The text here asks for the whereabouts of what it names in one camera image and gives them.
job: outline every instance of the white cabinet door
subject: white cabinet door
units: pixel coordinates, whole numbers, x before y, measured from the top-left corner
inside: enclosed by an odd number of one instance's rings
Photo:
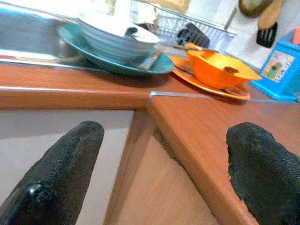
[[[0,205],[48,148],[85,120],[105,129],[77,225],[102,224],[134,111],[0,111]]]

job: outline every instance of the blue box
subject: blue box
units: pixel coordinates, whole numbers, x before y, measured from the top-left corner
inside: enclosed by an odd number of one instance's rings
[[[295,30],[276,43],[259,75],[259,81],[250,84],[279,101],[296,101],[300,90],[300,45],[293,44]]]

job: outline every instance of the kitchen counter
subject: kitchen counter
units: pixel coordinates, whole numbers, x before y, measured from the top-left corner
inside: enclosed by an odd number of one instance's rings
[[[196,89],[173,73],[126,77],[20,65],[0,71],[1,109],[147,109],[223,224],[257,224],[229,182],[229,127],[256,123],[300,155],[300,105],[277,103],[248,84],[252,99],[245,102]]]
[[[0,65],[0,108],[145,109],[153,91],[220,98],[199,90],[173,73],[132,77],[33,66]],[[252,98],[270,99],[246,84]]]

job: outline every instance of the orange bowl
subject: orange bowl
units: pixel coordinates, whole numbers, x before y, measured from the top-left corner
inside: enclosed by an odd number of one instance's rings
[[[226,89],[252,80],[260,80],[252,69],[238,59],[214,52],[188,50],[195,77],[208,86]]]

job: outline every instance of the white bowl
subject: white bowl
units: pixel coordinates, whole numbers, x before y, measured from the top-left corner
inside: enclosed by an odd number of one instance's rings
[[[159,38],[130,22],[104,14],[83,14],[79,18],[83,35],[99,53],[117,63],[144,58]],[[124,36],[129,27],[136,27],[135,39]]]

